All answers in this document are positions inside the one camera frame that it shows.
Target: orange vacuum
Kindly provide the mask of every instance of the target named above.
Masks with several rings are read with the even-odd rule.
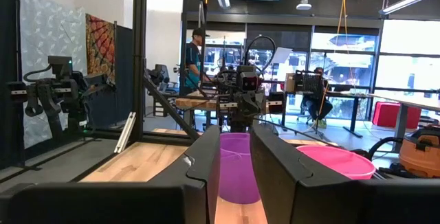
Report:
[[[405,136],[400,164],[418,177],[440,177],[440,127],[427,126]]]
[[[400,149],[400,165],[392,164],[390,169],[380,168],[387,173],[402,177],[433,178],[440,177],[440,126],[426,126],[405,138],[387,137],[378,141],[365,155],[372,160],[377,149],[386,142],[402,144]]]

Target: teal shirt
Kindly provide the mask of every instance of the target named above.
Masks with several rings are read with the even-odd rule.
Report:
[[[189,68],[189,65],[196,65],[199,72],[201,72],[200,52],[199,52],[199,48],[194,43],[186,44],[185,62],[186,62],[186,68]],[[190,87],[192,89],[196,89],[197,85],[199,84],[200,77],[194,74],[191,70],[188,71],[188,76],[196,85],[194,86],[194,84],[188,78],[186,78],[185,86]]]

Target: vacuum hose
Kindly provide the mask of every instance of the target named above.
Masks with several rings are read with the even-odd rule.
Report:
[[[244,65],[248,64],[248,55],[249,55],[249,51],[250,51],[251,46],[255,43],[255,41],[259,40],[260,38],[269,39],[270,43],[272,44],[272,48],[273,48],[272,49],[272,56],[271,56],[269,62],[267,62],[266,65],[262,69],[260,69],[261,73],[263,74],[263,72],[266,70],[267,67],[269,67],[270,63],[272,62],[272,60],[274,59],[274,56],[275,56],[276,45],[275,45],[275,41],[271,37],[260,35],[260,36],[257,36],[256,38],[254,38],[254,40],[250,42],[249,46],[246,49],[246,54],[245,54],[245,58],[244,58],[245,59]]]
[[[374,144],[374,146],[371,147],[370,151],[368,152],[367,159],[372,160],[374,153],[376,153],[377,149],[379,149],[380,146],[384,145],[387,142],[395,142],[395,143],[401,144],[403,142],[403,138],[387,137],[387,138],[381,139],[376,144]]]

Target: black cap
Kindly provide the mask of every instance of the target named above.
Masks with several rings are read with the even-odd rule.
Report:
[[[194,36],[194,35],[204,36],[204,31],[203,31],[203,29],[201,29],[200,27],[194,29],[194,31],[192,31],[192,36]]]

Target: jeans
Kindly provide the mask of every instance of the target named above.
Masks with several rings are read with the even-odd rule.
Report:
[[[317,113],[319,113],[319,109],[321,107],[321,103],[319,101],[308,100],[306,101],[305,105],[307,106],[307,109],[309,110],[310,116],[313,120],[322,120],[333,108],[333,105],[330,103],[330,101],[325,100],[322,106],[321,115],[318,117]]]

